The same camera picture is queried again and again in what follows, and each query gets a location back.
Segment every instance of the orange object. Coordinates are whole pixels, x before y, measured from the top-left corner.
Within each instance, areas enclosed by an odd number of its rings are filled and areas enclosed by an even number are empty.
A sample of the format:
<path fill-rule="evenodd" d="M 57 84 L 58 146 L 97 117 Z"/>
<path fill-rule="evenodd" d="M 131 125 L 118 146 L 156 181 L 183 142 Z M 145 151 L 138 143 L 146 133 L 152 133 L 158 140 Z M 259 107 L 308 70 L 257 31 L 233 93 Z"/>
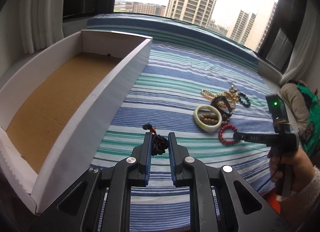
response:
<path fill-rule="evenodd" d="M 150 129 L 150 133 L 153 134 L 156 131 L 155 127 L 152 127 L 152 129 Z"/>
<path fill-rule="evenodd" d="M 280 214 L 280 204 L 276 200 L 277 195 L 276 195 L 276 189 L 274 188 L 270 192 L 268 192 L 263 198 L 275 209 L 276 212 Z"/>

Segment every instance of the red bead bracelet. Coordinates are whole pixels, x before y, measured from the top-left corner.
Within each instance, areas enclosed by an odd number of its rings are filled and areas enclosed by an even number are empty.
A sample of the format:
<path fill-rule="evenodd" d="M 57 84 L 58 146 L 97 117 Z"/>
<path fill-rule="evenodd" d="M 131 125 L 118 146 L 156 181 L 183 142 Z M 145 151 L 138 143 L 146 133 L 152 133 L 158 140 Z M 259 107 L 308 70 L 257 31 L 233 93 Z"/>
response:
<path fill-rule="evenodd" d="M 236 131 L 238 130 L 235 126 L 233 126 L 233 125 L 231 125 L 231 124 L 228 124 L 228 125 L 223 126 L 223 127 L 220 129 L 219 133 L 218 133 L 218 138 L 219 138 L 220 142 L 223 143 L 223 144 L 228 144 L 228 145 L 237 143 L 238 140 L 225 140 L 225 139 L 222 137 L 222 133 L 223 133 L 226 129 L 232 129 L 234 132 L 236 132 Z"/>

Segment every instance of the metal screw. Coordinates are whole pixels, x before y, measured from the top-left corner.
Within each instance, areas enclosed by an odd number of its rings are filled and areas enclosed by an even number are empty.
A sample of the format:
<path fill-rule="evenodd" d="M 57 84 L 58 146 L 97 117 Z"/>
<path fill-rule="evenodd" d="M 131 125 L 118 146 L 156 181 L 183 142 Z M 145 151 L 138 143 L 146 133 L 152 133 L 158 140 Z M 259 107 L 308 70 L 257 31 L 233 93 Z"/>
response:
<path fill-rule="evenodd" d="M 136 159 L 135 159 L 134 157 L 132 157 L 132 156 L 130 156 L 130 157 L 127 158 L 127 163 L 132 164 L 132 163 L 134 163 L 135 161 L 136 161 Z"/>
<path fill-rule="evenodd" d="M 192 157 L 192 156 L 187 156 L 185 159 L 184 159 L 187 163 L 193 163 L 195 161 L 195 159 Z"/>
<path fill-rule="evenodd" d="M 92 166 L 92 167 L 89 168 L 89 172 L 90 172 L 91 174 L 95 174 L 95 173 L 97 173 L 98 171 L 99 171 L 99 168 L 96 167 L 96 166 Z"/>
<path fill-rule="evenodd" d="M 232 172 L 232 167 L 229 165 L 225 165 L 222 167 L 222 170 L 224 170 L 226 173 Z"/>

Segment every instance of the green fabric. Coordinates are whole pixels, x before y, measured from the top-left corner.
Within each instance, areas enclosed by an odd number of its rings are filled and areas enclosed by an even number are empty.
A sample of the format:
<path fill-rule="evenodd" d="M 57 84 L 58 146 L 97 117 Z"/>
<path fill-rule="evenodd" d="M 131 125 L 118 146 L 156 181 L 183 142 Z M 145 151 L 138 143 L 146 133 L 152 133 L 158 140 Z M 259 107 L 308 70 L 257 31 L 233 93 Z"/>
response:
<path fill-rule="evenodd" d="M 302 94 L 308 95 L 312 99 L 312 104 L 309 108 L 309 119 L 307 126 L 313 122 L 314 125 L 314 131 L 312 132 L 311 137 L 306 143 L 303 143 L 303 150 L 307 153 L 308 156 L 311 156 L 316 149 L 316 146 L 319 142 L 319 137 L 320 137 L 320 105 L 318 101 L 318 96 L 313 94 L 312 91 L 301 84 L 297 85 L 298 90 Z"/>

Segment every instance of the jewelry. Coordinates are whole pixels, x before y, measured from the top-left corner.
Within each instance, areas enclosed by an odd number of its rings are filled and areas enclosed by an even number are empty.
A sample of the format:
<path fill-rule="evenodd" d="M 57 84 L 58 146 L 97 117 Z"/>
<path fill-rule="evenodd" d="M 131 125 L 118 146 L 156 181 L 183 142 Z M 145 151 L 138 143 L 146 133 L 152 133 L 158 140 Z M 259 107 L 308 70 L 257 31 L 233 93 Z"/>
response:
<path fill-rule="evenodd" d="M 237 93 L 237 92 L 238 92 L 238 89 L 237 89 L 235 86 L 231 85 L 231 87 L 230 87 L 230 89 L 229 89 L 229 92 L 230 92 L 230 93 Z"/>
<path fill-rule="evenodd" d="M 236 93 L 230 93 L 228 91 L 224 91 L 222 93 L 217 93 L 217 94 L 214 94 L 212 93 L 211 91 L 207 90 L 207 89 L 204 89 L 204 90 L 201 90 L 200 94 L 202 95 L 202 97 L 208 99 L 208 100 L 213 100 L 215 97 L 217 96 L 224 96 L 224 97 L 229 97 L 230 100 L 228 100 L 229 104 L 233 103 L 233 108 L 236 107 L 236 100 L 238 99 L 238 95 Z M 218 106 L 220 108 L 226 108 L 227 106 L 221 102 L 218 103 Z"/>
<path fill-rule="evenodd" d="M 222 109 L 219 108 L 219 102 L 223 101 L 224 105 L 226 106 L 226 108 L 228 109 L 229 113 L 224 112 Z M 210 103 L 211 106 L 213 106 L 214 108 L 216 108 L 221 115 L 226 115 L 228 118 L 230 118 L 232 116 L 232 108 L 229 105 L 228 100 L 226 99 L 226 97 L 224 96 L 216 96 Z"/>
<path fill-rule="evenodd" d="M 213 112 L 218 118 L 218 123 L 216 125 L 213 125 L 213 126 L 209 126 L 209 125 L 206 125 L 205 123 L 202 123 L 201 120 L 198 117 L 198 111 L 199 110 L 210 110 L 211 112 Z M 208 130 L 208 131 L 216 130 L 217 128 L 219 128 L 221 126 L 221 123 L 222 123 L 222 116 L 221 116 L 220 112 L 216 108 L 214 108 L 213 106 L 210 106 L 210 105 L 198 106 L 195 109 L 195 111 L 193 112 L 193 119 L 195 120 L 195 123 L 200 128 L 202 128 L 203 130 Z"/>
<path fill-rule="evenodd" d="M 222 137 L 222 133 L 223 133 L 226 129 L 232 129 L 233 132 L 237 132 L 237 130 L 238 130 L 235 126 L 230 125 L 230 124 L 222 127 L 222 128 L 220 129 L 219 133 L 218 133 L 218 138 L 219 138 L 220 142 L 221 142 L 222 144 L 228 144 L 228 145 L 235 144 L 235 143 L 239 142 L 238 140 L 234 140 L 234 139 L 233 139 L 233 140 L 225 140 L 225 139 Z"/>
<path fill-rule="evenodd" d="M 204 113 L 202 114 L 199 119 L 205 123 L 205 124 L 213 124 L 216 125 L 218 123 L 218 117 L 214 114 L 210 114 L 210 113 Z M 225 114 L 222 115 L 222 122 L 221 122 L 221 126 L 225 126 L 229 123 L 230 119 L 227 118 L 227 116 Z"/>
<path fill-rule="evenodd" d="M 251 102 L 250 102 L 250 100 L 248 99 L 247 95 L 245 95 L 245 94 L 242 93 L 242 92 L 239 92 L 239 93 L 238 93 L 238 97 L 239 97 L 239 102 L 240 102 L 241 105 L 245 106 L 246 108 L 249 108 L 249 107 L 250 107 Z M 244 103 L 244 102 L 241 100 L 241 97 L 243 97 L 243 98 L 247 101 L 247 104 Z"/>

